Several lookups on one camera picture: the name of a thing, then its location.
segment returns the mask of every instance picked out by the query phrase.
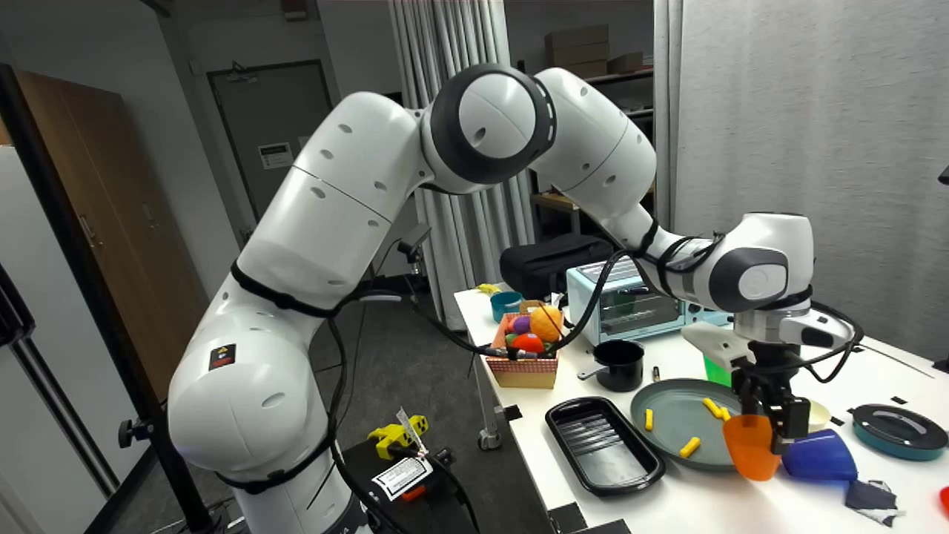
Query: toy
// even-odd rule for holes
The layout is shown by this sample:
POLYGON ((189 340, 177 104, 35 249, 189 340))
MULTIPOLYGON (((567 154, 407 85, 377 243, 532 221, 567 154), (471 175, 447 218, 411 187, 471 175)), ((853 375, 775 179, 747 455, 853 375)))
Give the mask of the toy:
MULTIPOLYGON (((426 430, 426 418, 423 415, 411 415, 408 418, 408 424, 411 424, 411 430, 419 435, 419 438, 423 438, 423 430, 426 430)), ((407 427, 404 424, 386 424, 386 427, 374 427, 370 435, 367 435, 367 441, 377 441, 377 457, 380 461, 386 461, 386 463, 392 463, 395 457, 392 455, 397 455, 397 457, 404 457, 404 455, 411 455, 414 452, 414 443, 407 438, 407 427)))

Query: plate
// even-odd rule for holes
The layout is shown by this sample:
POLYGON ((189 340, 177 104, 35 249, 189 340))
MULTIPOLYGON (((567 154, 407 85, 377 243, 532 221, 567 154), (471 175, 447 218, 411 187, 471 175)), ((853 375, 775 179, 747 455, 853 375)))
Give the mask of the plate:
POLYGON ((693 470, 732 470, 720 423, 706 411, 706 399, 727 408, 729 412, 742 412, 738 396, 732 390, 706 380, 661 380, 649 384, 631 399, 629 415, 643 441, 666 457, 693 470), (653 411, 653 430, 646 430, 643 424, 646 411, 653 411), (692 438, 702 441, 699 452, 692 457, 678 457, 678 448, 692 438))

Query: orange cup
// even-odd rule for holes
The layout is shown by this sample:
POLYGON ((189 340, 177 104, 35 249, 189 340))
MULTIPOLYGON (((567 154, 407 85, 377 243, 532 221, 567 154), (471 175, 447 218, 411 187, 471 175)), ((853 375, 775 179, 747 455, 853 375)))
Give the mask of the orange cup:
POLYGON ((732 415, 723 424, 723 443, 732 455, 735 473, 747 481, 775 478, 779 457, 772 452, 769 415, 732 415))

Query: table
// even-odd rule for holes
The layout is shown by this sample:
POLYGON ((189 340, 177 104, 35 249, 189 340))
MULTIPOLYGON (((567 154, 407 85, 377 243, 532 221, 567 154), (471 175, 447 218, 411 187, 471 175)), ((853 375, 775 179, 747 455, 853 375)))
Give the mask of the table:
MULTIPOLYGON (((474 344, 490 344, 496 322, 490 301, 478 291, 454 294, 474 344)), ((706 378, 702 356, 683 337, 643 341, 646 384, 653 366, 661 378, 706 378)), ((579 380, 592 369, 591 347, 575 341, 558 354, 554 390, 499 390, 483 369, 490 390, 500 408, 518 408, 521 418, 511 423, 511 435, 526 457, 532 481, 545 512, 579 506, 586 527, 604 527, 622 519, 629 532, 699 532, 699 534, 813 534, 813 532, 887 532, 883 527, 849 512, 840 487, 800 484, 788 478, 772 478, 763 484, 738 475, 693 473, 678 463, 666 463, 666 475, 643 495, 595 500, 573 475, 543 415, 549 408, 569 399, 607 399, 620 412, 629 412, 631 396, 615 396, 595 387, 595 380, 579 380)), ((806 371, 791 380, 795 393, 825 403, 835 418, 849 423, 849 411, 861 403, 892 403, 892 396, 905 399, 908 411, 935 418, 949 427, 949 375, 932 369, 927 360, 880 344, 862 341, 862 354, 853 354, 841 375, 821 387, 806 371)), ((936 506, 939 487, 949 487, 949 455, 935 463, 905 463, 870 452, 856 443, 852 427, 835 427, 849 443, 861 481, 887 481, 899 495, 905 518, 892 532, 949 532, 949 518, 936 506)))

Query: blue object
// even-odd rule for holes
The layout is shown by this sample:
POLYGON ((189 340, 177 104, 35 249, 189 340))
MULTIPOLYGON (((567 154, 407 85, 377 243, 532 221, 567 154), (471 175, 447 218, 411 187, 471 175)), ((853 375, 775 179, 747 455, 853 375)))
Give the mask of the blue object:
POLYGON ((515 313, 518 303, 521 303, 521 294, 515 294, 515 291, 493 294, 493 319, 496 319, 496 325, 500 325, 505 314, 515 313))
POLYGON ((833 435, 810 435, 784 452, 784 470, 800 481, 856 481, 849 445, 833 435))

